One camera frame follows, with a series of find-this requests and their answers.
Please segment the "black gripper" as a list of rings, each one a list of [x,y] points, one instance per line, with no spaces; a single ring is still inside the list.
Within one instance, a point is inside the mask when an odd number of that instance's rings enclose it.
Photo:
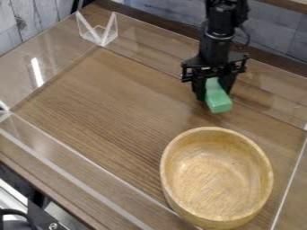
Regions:
[[[222,64],[207,63],[200,54],[182,62],[182,82],[192,82],[192,91],[200,102],[206,100],[208,78],[219,77],[222,89],[226,93],[231,93],[238,74],[246,72],[248,59],[247,53],[232,51],[228,61]]]

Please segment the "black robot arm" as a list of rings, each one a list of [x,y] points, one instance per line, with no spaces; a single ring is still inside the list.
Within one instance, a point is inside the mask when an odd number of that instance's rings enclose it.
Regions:
[[[206,0],[207,17],[202,23],[198,53],[182,62],[182,82],[192,83],[199,101],[208,94],[207,81],[218,79],[226,94],[231,93],[238,74],[246,72],[248,54],[231,49],[235,29],[248,19],[247,0]]]

